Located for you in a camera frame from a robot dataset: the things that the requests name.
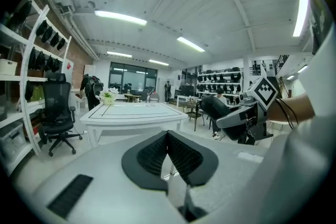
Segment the standing person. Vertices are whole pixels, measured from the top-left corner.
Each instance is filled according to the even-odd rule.
[[[220,99],[225,105],[227,105],[227,100],[223,96],[224,90],[222,88],[217,88],[216,92],[217,92],[216,97]],[[218,128],[215,121],[212,121],[212,131],[213,131],[212,138],[215,140],[219,139],[220,137],[218,135],[218,132],[220,131],[220,128]]]
[[[169,81],[167,81],[167,83],[164,85],[164,101],[166,104],[169,103],[169,98],[172,96],[170,89],[171,89],[171,85],[169,83]]]
[[[80,85],[80,96],[82,96],[83,89],[85,89],[85,96],[88,99],[89,110],[100,104],[100,101],[96,98],[100,91],[103,90],[103,83],[95,76],[90,77],[88,74],[84,75],[82,83]]]

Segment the black cable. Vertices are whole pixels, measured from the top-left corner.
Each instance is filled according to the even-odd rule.
[[[295,120],[296,120],[296,123],[299,124],[298,118],[296,117],[296,114],[294,113],[293,109],[288,104],[286,104],[286,102],[284,100],[279,99],[279,101],[282,102],[282,103],[284,103],[286,105],[286,107],[288,107],[291,110],[291,112],[293,112]]]
[[[289,122],[289,116],[288,116],[288,114],[285,112],[285,110],[283,109],[281,103],[278,101],[277,98],[275,99],[275,101],[276,101],[277,104],[280,106],[281,110],[283,111],[284,115],[285,115],[286,118],[287,118],[287,121],[288,121],[288,124],[289,124],[290,128],[293,130],[293,127],[292,127],[292,125],[291,125],[290,122]]]

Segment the human arm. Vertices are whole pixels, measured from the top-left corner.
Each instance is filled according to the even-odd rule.
[[[294,111],[298,122],[305,121],[312,118],[315,113],[314,109],[306,94],[299,95],[297,97],[282,99],[292,110]],[[288,114],[292,122],[295,122],[295,116],[293,112],[284,104],[282,104],[284,111]],[[279,104],[274,101],[268,108],[268,120],[272,121],[287,121],[286,115],[280,108]]]

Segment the robotic arm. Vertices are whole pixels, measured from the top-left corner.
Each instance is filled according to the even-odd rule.
[[[267,109],[274,102],[277,93],[263,70],[262,76],[240,95],[238,108],[229,109],[216,97],[205,97],[200,102],[200,107],[219,128],[224,129],[231,140],[243,136],[262,140],[272,136],[267,133]]]

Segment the seated person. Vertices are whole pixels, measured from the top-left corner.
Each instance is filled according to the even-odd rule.
[[[218,88],[216,92],[217,92],[216,97],[220,99],[225,105],[227,105],[226,97],[223,96],[224,90],[222,88]],[[215,140],[219,139],[218,132],[220,131],[220,128],[217,127],[217,124],[214,121],[212,121],[212,131],[213,131],[212,138]]]

